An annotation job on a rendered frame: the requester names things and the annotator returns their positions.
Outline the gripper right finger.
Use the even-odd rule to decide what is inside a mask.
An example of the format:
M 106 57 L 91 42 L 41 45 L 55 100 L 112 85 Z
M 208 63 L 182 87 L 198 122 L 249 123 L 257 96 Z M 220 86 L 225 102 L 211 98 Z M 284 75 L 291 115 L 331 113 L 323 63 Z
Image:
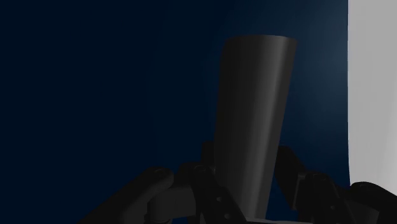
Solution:
M 298 219 L 312 224 L 397 224 L 397 195 L 366 181 L 349 188 L 309 171 L 293 150 L 280 146 L 274 175 Z

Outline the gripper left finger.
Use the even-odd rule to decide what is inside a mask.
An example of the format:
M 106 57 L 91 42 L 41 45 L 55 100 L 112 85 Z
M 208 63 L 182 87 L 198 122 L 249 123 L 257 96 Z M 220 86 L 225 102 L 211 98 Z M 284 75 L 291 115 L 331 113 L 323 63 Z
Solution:
M 202 145 L 199 162 L 178 172 L 154 166 L 110 196 L 77 224 L 247 224 L 225 187 L 214 177 L 214 146 Z

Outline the dark grey tall cup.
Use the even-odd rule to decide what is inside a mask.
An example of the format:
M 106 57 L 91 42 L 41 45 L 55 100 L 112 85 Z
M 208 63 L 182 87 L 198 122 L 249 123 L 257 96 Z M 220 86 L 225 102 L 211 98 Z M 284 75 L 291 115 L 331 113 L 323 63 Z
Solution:
M 215 177 L 249 220 L 266 217 L 295 52 L 295 39 L 268 35 L 230 38 L 221 52 Z

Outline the dark blue sofa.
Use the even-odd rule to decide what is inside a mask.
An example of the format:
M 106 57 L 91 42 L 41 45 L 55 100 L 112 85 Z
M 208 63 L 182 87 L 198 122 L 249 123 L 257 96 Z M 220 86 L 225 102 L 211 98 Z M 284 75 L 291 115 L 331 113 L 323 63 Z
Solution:
M 281 143 L 347 186 L 347 0 L 0 0 L 0 224 L 77 224 L 198 161 L 244 34 L 297 40 Z

